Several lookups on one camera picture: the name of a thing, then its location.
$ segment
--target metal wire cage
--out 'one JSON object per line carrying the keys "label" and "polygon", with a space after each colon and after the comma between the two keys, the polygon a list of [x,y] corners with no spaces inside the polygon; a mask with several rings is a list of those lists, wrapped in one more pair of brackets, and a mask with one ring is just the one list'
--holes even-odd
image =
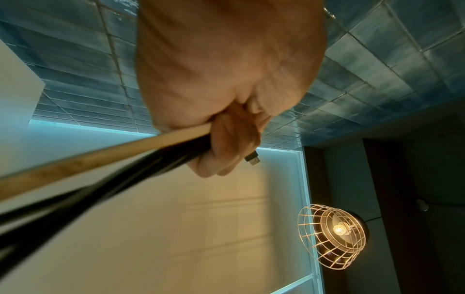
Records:
{"label": "metal wire cage", "polygon": [[361,219],[329,206],[302,208],[298,227],[300,239],[313,258],[335,270],[350,266],[367,242],[368,229]]}

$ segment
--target wooden stick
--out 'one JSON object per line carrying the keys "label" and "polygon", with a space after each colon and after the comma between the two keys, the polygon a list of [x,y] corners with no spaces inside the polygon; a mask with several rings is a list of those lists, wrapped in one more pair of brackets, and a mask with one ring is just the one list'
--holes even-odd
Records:
{"label": "wooden stick", "polygon": [[168,147],[210,133],[211,123],[176,130],[105,149],[55,161],[0,178],[0,201],[69,176],[92,170],[138,154]]}

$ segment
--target round ceiling fixture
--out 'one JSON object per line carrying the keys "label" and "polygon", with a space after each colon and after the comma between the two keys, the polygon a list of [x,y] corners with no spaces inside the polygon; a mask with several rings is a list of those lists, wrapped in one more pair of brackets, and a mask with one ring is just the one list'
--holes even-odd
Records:
{"label": "round ceiling fixture", "polygon": [[308,252],[323,266],[350,266],[369,238],[366,223],[356,214],[311,204],[299,213],[299,234]]}

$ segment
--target blue tiled wall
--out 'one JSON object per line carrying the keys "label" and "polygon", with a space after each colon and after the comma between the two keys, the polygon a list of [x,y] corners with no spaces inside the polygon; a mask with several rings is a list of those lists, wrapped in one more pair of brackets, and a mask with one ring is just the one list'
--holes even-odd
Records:
{"label": "blue tiled wall", "polygon": [[[465,95],[465,1],[327,0],[328,48],[262,147],[294,149]],[[34,119],[157,134],[134,70],[134,0],[0,0],[0,39],[46,83]]]}

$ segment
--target skin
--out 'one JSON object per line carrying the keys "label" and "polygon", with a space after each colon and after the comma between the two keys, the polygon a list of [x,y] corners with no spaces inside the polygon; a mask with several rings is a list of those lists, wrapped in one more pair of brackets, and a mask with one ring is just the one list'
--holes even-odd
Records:
{"label": "skin", "polygon": [[212,121],[189,163],[226,175],[272,116],[303,97],[324,57],[321,0],[139,0],[136,72],[162,132]]}

